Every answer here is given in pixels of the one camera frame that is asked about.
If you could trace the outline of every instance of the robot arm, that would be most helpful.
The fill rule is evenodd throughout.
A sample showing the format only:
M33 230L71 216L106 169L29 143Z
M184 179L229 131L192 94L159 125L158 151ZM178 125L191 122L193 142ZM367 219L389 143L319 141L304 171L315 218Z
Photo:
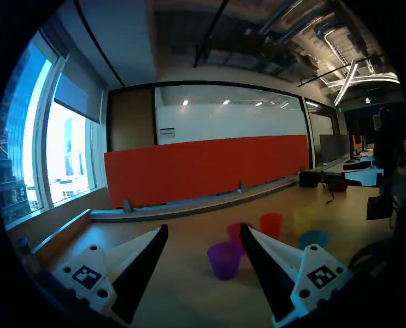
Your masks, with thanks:
M353 277L316 244L301 251L246 225L241 226L240 237L274 314L275 327L321 307Z
M74 315L84 307L83 321L101 320L101 314L129 326L167 239L162 225L110 251L91 245L36 281Z

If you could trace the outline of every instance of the glass wall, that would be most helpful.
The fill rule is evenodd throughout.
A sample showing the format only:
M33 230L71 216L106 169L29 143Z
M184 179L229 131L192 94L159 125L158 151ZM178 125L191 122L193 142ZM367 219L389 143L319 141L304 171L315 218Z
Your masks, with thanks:
M182 85L155 90L159 144L307 135L300 99L244 87Z
M29 44L0 105L0 209L5 223L42 207L33 178L33 128L51 62Z
M314 140L315 165L321 166L324 162L338 157L338 155L335 158L332 156L332 154L338 154L336 148L342 145L342 140L339 138L338 119L335 109L309 99L305 102Z

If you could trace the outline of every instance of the yellow cup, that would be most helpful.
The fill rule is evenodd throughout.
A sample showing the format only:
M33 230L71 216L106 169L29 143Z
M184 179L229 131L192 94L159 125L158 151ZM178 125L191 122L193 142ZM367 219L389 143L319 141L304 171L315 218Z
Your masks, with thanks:
M294 210L294 234L300 236L310 230L315 217L315 210L309 207L296 208Z

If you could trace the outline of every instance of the blue cup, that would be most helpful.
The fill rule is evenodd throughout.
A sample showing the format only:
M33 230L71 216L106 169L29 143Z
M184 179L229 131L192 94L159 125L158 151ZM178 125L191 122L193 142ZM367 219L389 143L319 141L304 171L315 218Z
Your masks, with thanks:
M304 250L307 246L312 244L318 244L324 247L327 244L327 234L322 230L303 232L298 239L298 247Z

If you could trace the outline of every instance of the window sill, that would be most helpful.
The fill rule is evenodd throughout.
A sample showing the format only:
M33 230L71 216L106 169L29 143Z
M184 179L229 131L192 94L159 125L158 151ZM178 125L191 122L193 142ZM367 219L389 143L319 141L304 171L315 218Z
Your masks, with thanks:
M29 219L35 218L36 216L41 215L41 214L43 214L43 213L45 213L45 212L47 212L49 210L52 210L52 209L54 209L54 208L56 208L56 207L58 207L60 205L69 204L72 201L76 200L77 198L86 196L86 195L91 194L91 193L93 193L93 192L95 192L95 191L97 191L99 189L102 189L102 188L104 188L104 187L95 187L93 189L86 190L86 191L81 192L79 194L76 194L76 195L74 195L74 196L72 196L70 198L66 198L66 199L63 199L61 201L58 201L58 202L53 204L54 205L53 207L48 208L48 209L45 209L45 208L37 209L37 210L35 210L35 211L33 211L33 212L31 212L31 213L29 213L27 215L24 215L24 216L20 217L19 219L5 225L5 230L9 231L9 230L13 229L14 227L17 227L18 225L28 221Z

